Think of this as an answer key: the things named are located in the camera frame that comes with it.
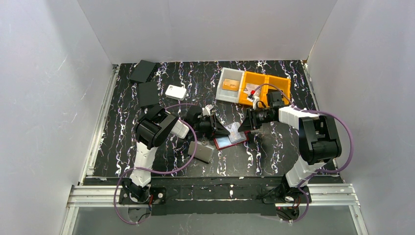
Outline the red leather card holder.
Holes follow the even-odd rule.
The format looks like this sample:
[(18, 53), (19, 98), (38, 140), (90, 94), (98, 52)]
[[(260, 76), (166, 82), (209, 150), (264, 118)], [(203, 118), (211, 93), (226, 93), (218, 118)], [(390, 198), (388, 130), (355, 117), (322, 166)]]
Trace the red leather card holder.
[(241, 123), (239, 122), (233, 122), (225, 126), (225, 129), (229, 131), (230, 134), (224, 137), (218, 137), (214, 139), (215, 146), (218, 150), (228, 148), (230, 146), (234, 146), (248, 140), (246, 133), (238, 132), (238, 128), (240, 127), (240, 125)]

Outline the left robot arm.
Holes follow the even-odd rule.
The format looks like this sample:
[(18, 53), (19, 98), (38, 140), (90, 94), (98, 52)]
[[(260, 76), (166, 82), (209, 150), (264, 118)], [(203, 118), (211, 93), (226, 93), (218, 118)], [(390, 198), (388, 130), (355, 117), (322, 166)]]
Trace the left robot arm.
[(134, 202), (151, 202), (150, 182), (155, 153), (169, 135), (185, 139), (189, 133), (213, 140), (218, 150), (247, 141), (247, 134), (238, 132), (239, 122), (224, 126), (218, 120), (212, 105), (202, 108), (191, 105), (184, 119), (160, 105), (153, 105), (135, 125), (137, 144), (134, 168), (122, 187)]

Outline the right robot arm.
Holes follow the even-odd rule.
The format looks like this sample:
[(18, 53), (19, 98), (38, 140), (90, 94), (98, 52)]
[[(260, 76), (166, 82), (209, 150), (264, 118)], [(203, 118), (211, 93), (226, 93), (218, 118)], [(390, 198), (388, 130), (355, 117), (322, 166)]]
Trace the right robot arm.
[(250, 97), (253, 98), (254, 129), (264, 123), (279, 122), (293, 127), (299, 133), (298, 159), (282, 177), (280, 185), (269, 190), (263, 197), (275, 196), (283, 199), (289, 196), (297, 200), (301, 198), (308, 181), (317, 174), (318, 169), (342, 152), (335, 120), (295, 105), (286, 105), (280, 92), (269, 93), (267, 104), (253, 94)]

